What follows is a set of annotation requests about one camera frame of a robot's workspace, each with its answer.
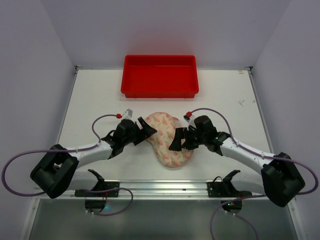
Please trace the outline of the floral mesh laundry bag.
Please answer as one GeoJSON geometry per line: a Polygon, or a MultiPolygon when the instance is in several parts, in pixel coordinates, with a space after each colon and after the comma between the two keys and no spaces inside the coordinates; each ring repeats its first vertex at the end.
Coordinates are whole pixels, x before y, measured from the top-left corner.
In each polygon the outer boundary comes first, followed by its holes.
{"type": "Polygon", "coordinates": [[[178,168],[191,159],[192,150],[169,150],[174,140],[176,129],[181,127],[178,118],[172,117],[166,112],[155,112],[144,120],[149,126],[157,130],[157,133],[149,137],[147,141],[152,145],[156,157],[165,167],[178,168]]]}

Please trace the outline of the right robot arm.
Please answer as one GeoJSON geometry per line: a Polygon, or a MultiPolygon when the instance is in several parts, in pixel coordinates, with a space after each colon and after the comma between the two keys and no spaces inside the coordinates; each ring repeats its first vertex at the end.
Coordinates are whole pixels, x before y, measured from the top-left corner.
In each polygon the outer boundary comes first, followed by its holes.
{"type": "Polygon", "coordinates": [[[305,187],[300,172],[286,154],[274,155],[242,144],[231,134],[218,131],[206,115],[185,119],[188,126],[176,128],[169,150],[180,152],[204,145],[213,153],[240,162],[262,178],[253,191],[266,195],[279,207],[285,207],[305,187]]]}

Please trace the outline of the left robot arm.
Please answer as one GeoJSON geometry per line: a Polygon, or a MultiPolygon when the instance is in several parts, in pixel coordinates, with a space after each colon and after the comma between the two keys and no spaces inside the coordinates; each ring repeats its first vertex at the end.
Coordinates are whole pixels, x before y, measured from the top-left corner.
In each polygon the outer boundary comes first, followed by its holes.
{"type": "Polygon", "coordinates": [[[107,187],[104,178],[93,169],[80,172],[78,169],[91,163],[109,160],[129,144],[138,145],[157,133],[141,117],[136,122],[123,119],[105,137],[98,138],[95,145],[80,148],[52,146],[30,173],[30,178],[51,199],[65,191],[80,191],[83,195],[102,195],[107,187]]]}

